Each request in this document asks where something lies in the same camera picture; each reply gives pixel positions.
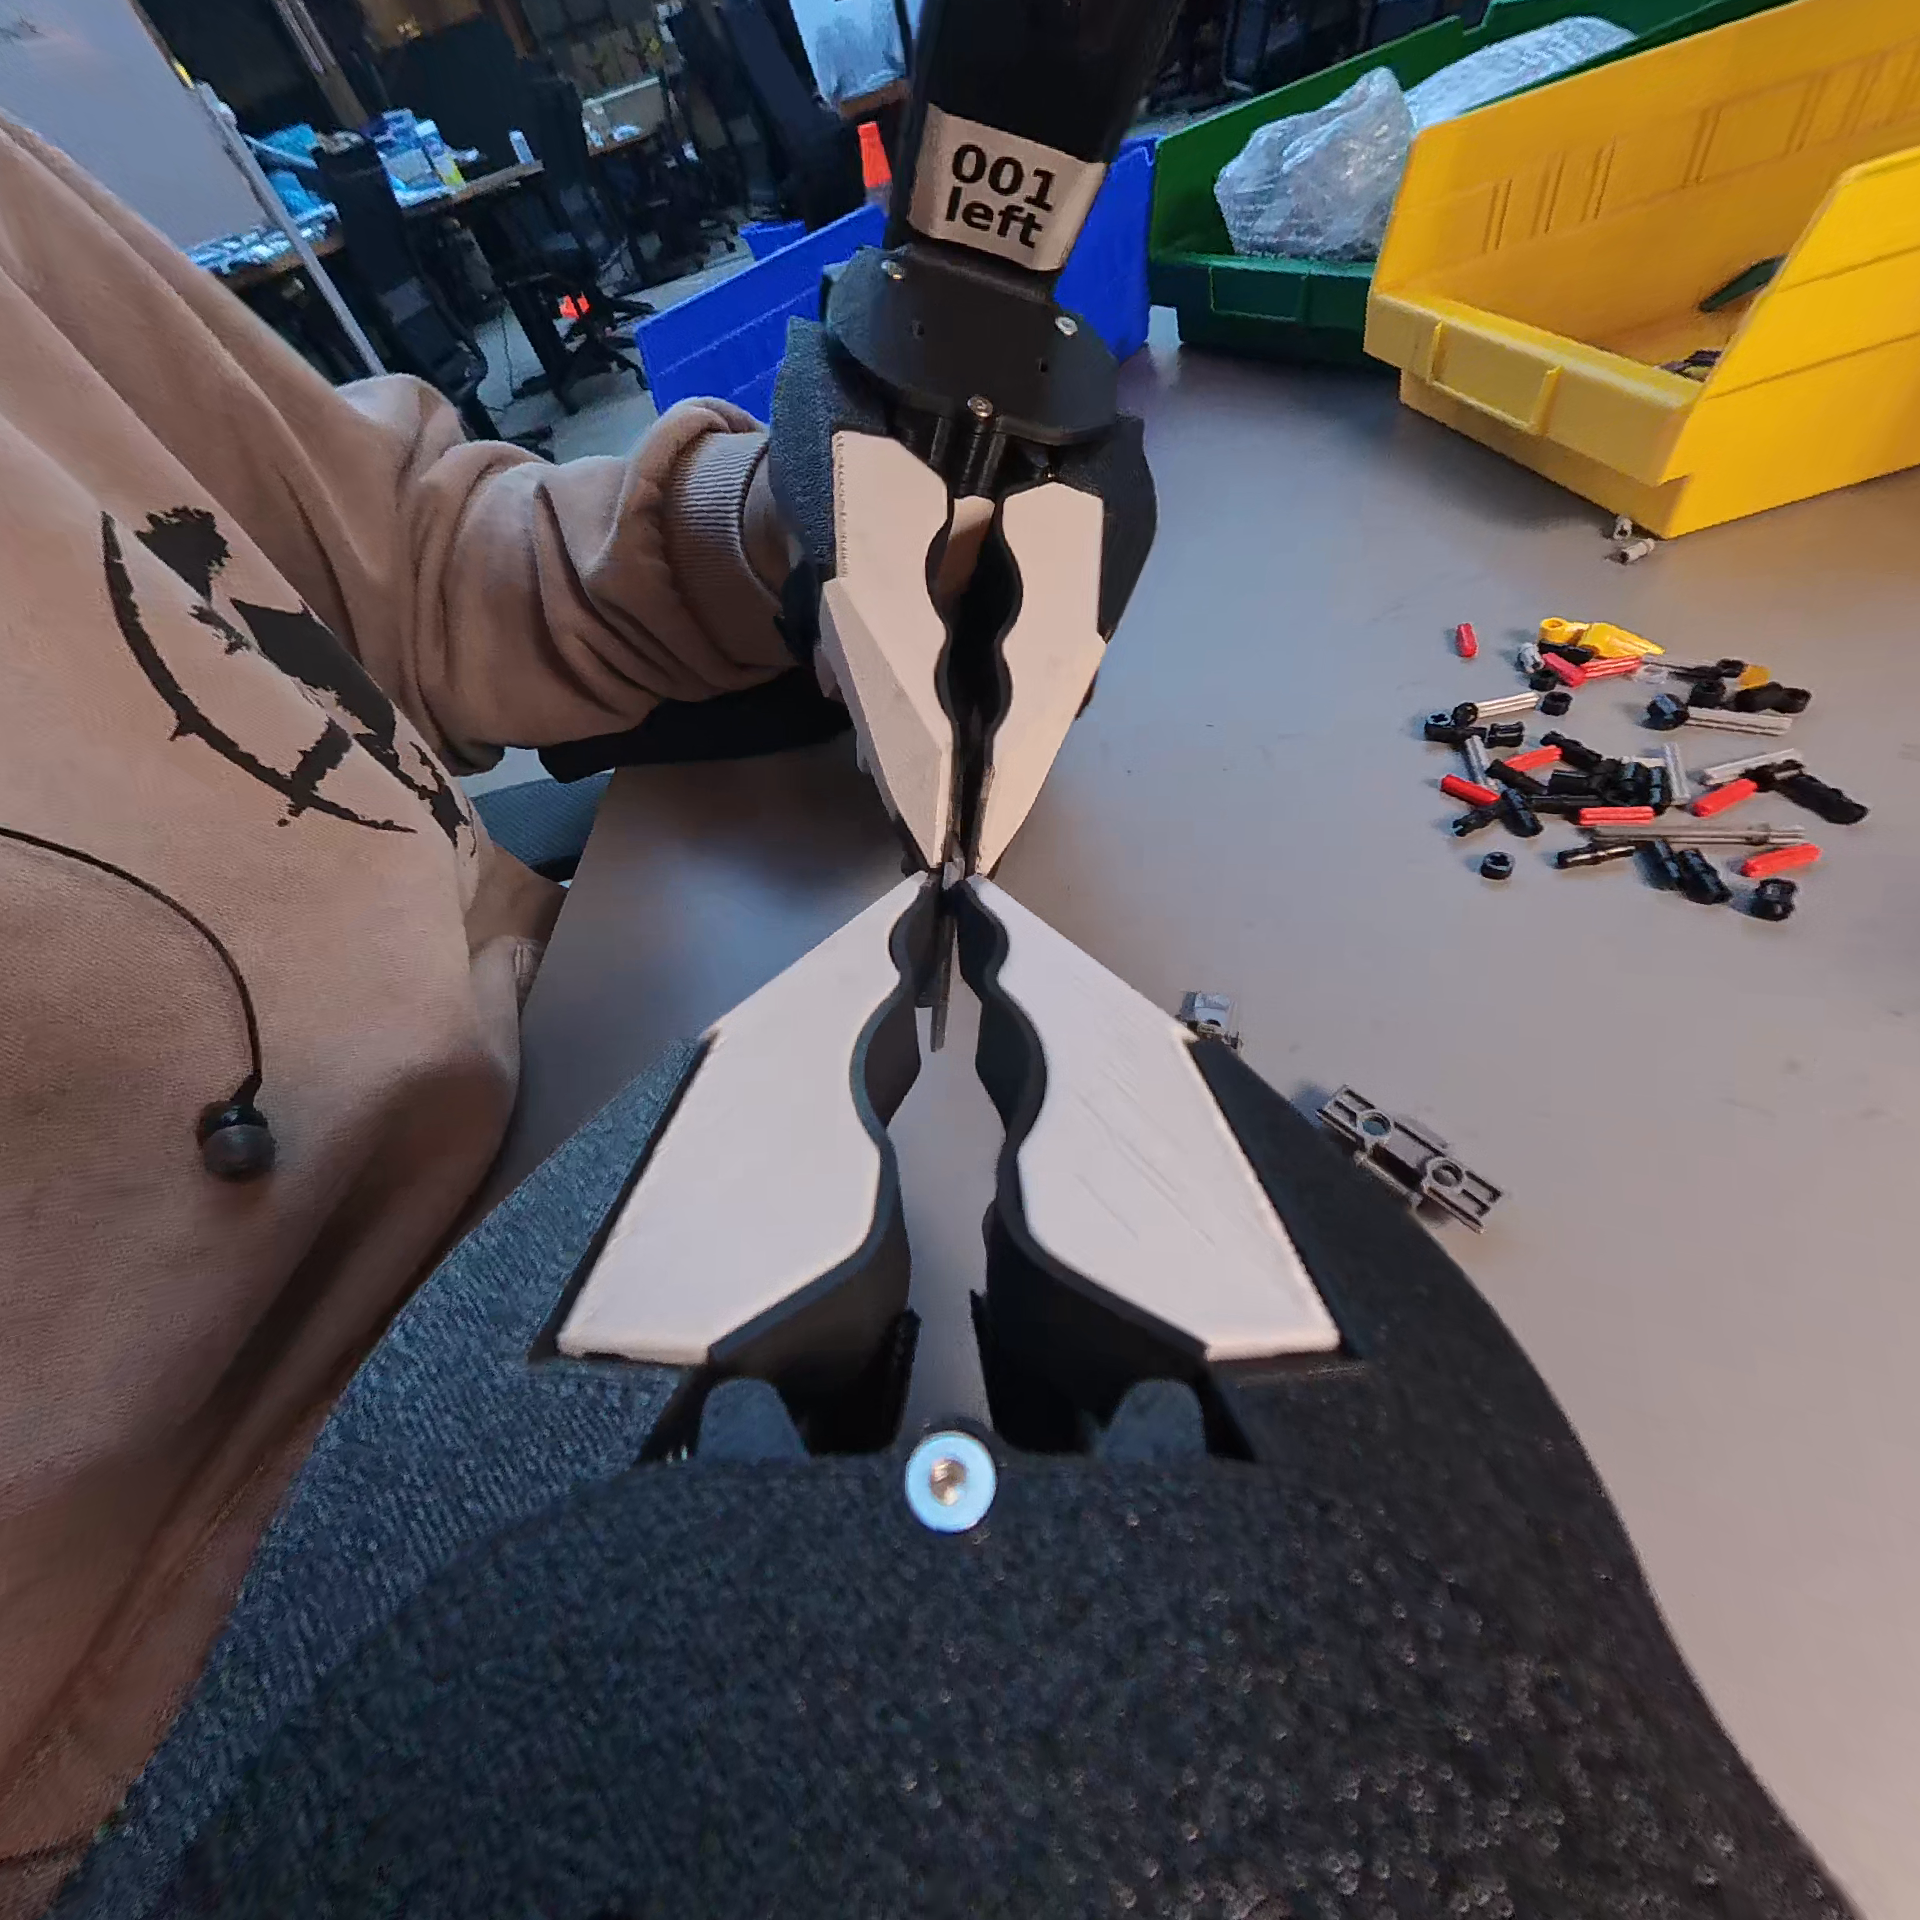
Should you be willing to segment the green crate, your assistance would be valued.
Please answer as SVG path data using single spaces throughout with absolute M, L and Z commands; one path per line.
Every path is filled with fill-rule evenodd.
M 1619 51 L 1575 65 L 1588 73 L 1753 14 L 1766 14 L 1766 2 L 1469 2 L 1466 16 L 1454 2 L 1423 2 L 1417 30 L 1158 139 L 1147 240 L 1149 302 L 1171 306 L 1189 349 L 1286 367 L 1367 367 L 1360 349 L 1367 263 L 1231 251 L 1210 183 L 1261 124 L 1327 109 L 1374 68 L 1399 86 L 1420 86 L 1456 60 L 1570 16 L 1601 16 L 1630 33 Z

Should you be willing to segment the grey desk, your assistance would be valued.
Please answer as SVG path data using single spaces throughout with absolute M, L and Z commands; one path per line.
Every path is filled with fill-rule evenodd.
M 1255 1072 L 1497 1188 L 1439 1243 L 1596 1461 L 1668 1630 L 1863 1917 L 1915 1917 L 1915 474 L 1602 555 L 1383 376 L 1127 367 L 1158 538 L 998 881 Z M 1454 841 L 1420 714 L 1544 614 L 1812 689 L 1871 808 L 1797 915 Z M 1509 854 L 1514 875 L 1483 881 Z

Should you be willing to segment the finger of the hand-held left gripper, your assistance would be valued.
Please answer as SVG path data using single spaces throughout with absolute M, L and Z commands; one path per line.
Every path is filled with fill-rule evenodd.
M 952 718 L 939 700 L 946 623 L 927 586 L 946 516 L 943 480 L 904 445 L 832 436 L 822 652 L 860 758 L 922 868 L 943 866 L 952 826 Z
M 972 873 L 991 875 L 1037 802 L 1084 710 L 1106 640 L 1098 631 L 1101 497 L 1037 482 L 1002 501 L 998 531 L 1015 565 L 1015 610 L 990 646 L 997 705 L 985 728 Z

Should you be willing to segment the grey chair seat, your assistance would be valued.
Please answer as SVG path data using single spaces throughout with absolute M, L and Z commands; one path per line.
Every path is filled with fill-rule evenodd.
M 611 771 L 602 771 L 586 781 L 540 779 L 503 784 L 469 794 L 469 802 L 492 845 L 515 855 L 534 875 L 569 884 L 607 789 Z

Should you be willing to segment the whiteboard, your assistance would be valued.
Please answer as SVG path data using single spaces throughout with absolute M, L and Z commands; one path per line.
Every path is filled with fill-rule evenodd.
M 350 363 L 386 368 L 228 112 L 204 86 L 179 81 L 134 2 L 4 2 L 4 116 L 183 251 L 258 227 L 277 231 L 279 263 L 333 311 Z

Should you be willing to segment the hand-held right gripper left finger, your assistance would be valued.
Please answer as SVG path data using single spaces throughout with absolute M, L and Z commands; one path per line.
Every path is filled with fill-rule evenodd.
M 916 1350 L 888 1124 L 922 1076 L 939 884 L 901 878 L 699 1043 L 558 1310 L 558 1354 L 684 1374 L 652 1452 L 724 1383 L 812 1452 L 899 1438 Z

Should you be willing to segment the person's left forearm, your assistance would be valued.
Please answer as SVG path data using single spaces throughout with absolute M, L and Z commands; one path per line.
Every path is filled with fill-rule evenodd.
M 564 463 L 466 442 L 408 376 L 338 390 L 331 420 L 342 526 L 382 538 L 351 644 L 451 769 L 780 673 L 778 591 L 740 528 L 770 455 L 750 414 L 682 402 L 631 455 Z

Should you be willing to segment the clear plastic bag bundle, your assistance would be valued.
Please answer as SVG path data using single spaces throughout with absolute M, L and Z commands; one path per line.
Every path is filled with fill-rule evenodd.
M 1332 105 L 1256 129 L 1210 196 L 1238 257 L 1374 263 L 1417 135 L 1631 44 L 1568 16 L 1469 51 L 1413 90 L 1367 68 Z

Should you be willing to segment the grey toy track link pair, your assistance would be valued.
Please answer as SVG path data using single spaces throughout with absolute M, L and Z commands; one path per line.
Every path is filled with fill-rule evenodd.
M 1332 1092 L 1315 1118 L 1357 1168 L 1413 1213 L 1445 1216 L 1460 1227 L 1483 1236 L 1502 1203 L 1502 1188 L 1456 1155 L 1442 1137 L 1379 1108 L 1354 1087 Z

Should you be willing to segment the blue plastic bin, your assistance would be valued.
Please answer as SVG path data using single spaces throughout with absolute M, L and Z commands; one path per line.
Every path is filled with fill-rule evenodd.
M 1122 367 L 1149 336 L 1149 202 L 1155 139 L 1131 139 L 1090 202 L 1053 302 Z
M 750 223 L 750 263 L 638 325 L 638 353 L 658 414 L 688 398 L 718 398 L 768 418 L 791 325 L 818 325 L 835 276 L 854 251 L 879 247 L 882 207 L 805 230 Z

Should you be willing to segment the pile of small toy pins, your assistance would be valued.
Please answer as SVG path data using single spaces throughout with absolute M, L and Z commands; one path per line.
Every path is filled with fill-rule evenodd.
M 1812 689 L 1743 657 L 1686 659 L 1615 620 L 1542 616 L 1510 687 L 1420 714 L 1445 750 L 1435 794 L 1456 841 L 1562 834 L 1562 875 L 1638 868 L 1672 899 L 1797 915 L 1803 875 L 1871 808 L 1809 758 Z

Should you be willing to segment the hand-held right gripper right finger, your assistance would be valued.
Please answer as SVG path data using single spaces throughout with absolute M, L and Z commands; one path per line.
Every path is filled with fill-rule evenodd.
M 1078 952 L 997 881 L 961 888 L 976 1077 L 998 1124 L 972 1329 L 990 1417 L 1079 1452 L 1144 1385 L 1248 1456 L 1235 1374 L 1340 1362 L 1340 1327 L 1266 1179 L 1281 1095 Z

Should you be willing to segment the beige printed hoodie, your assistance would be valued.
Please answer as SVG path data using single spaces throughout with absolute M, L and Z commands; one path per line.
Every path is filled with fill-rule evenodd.
M 326 1404 L 490 1168 L 554 884 L 363 663 L 333 390 L 4 124 L 4 1917 L 167 1741 Z

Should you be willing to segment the yellow plastic bin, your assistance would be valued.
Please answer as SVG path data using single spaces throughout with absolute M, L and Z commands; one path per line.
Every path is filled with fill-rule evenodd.
M 1786 2 L 1423 131 L 1360 346 L 1660 538 L 1915 468 L 1915 2 Z M 1710 380 L 1663 373 L 1690 349 Z

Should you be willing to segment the black office chair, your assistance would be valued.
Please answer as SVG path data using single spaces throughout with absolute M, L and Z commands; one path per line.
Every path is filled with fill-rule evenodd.
M 499 442 L 479 402 L 487 356 L 423 276 L 382 156 L 367 139 L 338 131 L 316 142 L 314 162 L 402 373 L 437 390 L 469 439 Z

